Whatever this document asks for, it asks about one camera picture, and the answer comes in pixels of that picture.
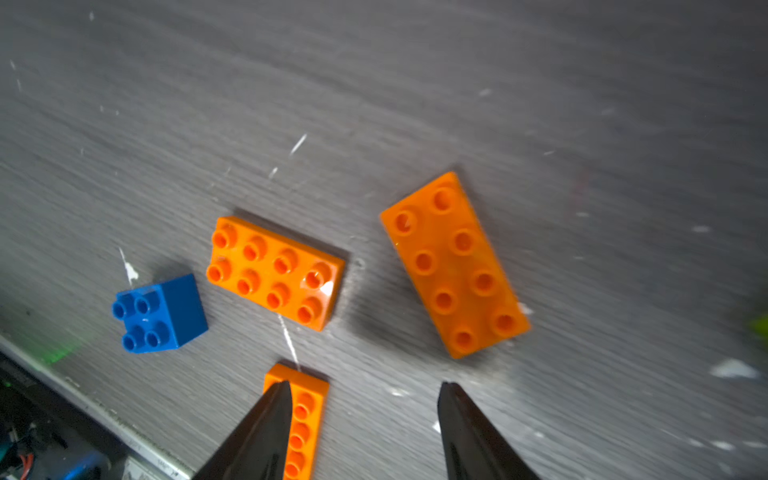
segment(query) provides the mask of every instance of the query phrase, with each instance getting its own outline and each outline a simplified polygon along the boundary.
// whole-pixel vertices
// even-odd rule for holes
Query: lego brick
[[[530,330],[454,172],[384,210],[381,221],[453,358]]]
[[[257,227],[221,217],[208,280],[318,332],[328,323],[344,260]]]
[[[264,379],[264,392],[276,382],[290,382],[293,418],[290,425],[285,477],[309,480],[323,426],[323,412],[330,385],[284,365],[275,365]]]
[[[177,349],[208,331],[191,273],[120,292],[116,298],[112,315],[125,323],[123,348],[130,353]]]

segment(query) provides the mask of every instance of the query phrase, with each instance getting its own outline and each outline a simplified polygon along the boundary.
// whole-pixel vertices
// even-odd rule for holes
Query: green object
[[[755,323],[752,324],[752,328],[768,346],[768,315],[765,315],[763,318],[756,320]]]

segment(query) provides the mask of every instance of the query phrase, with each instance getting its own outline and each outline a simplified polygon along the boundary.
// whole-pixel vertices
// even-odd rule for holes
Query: gray table
[[[2,347],[188,475],[292,359],[204,280],[244,211],[349,252],[326,329],[286,324],[332,383],[315,480],[444,478],[445,379],[543,478],[764,476],[767,26],[693,0],[6,0]],[[378,221],[451,169],[534,325],[461,361]],[[210,331],[127,354],[121,250],[134,285],[194,271]]]

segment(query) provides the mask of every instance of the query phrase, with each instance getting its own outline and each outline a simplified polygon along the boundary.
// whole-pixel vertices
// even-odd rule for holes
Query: wire
[[[27,480],[29,472],[32,470],[32,464],[35,463],[35,454],[30,453],[26,457],[23,455],[18,456],[22,460],[22,466],[24,467],[24,473],[22,473],[21,480]]]

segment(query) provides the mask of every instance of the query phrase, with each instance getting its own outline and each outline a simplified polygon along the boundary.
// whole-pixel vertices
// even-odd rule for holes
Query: orange 2x4 brick
[[[284,365],[275,365],[264,379],[264,392],[277,382],[290,382],[293,418],[290,424],[285,477],[309,480],[323,424],[323,409],[330,385]]]
[[[453,358],[530,330],[454,172],[381,220]]]
[[[257,227],[221,217],[208,280],[318,332],[328,323],[344,260]]]

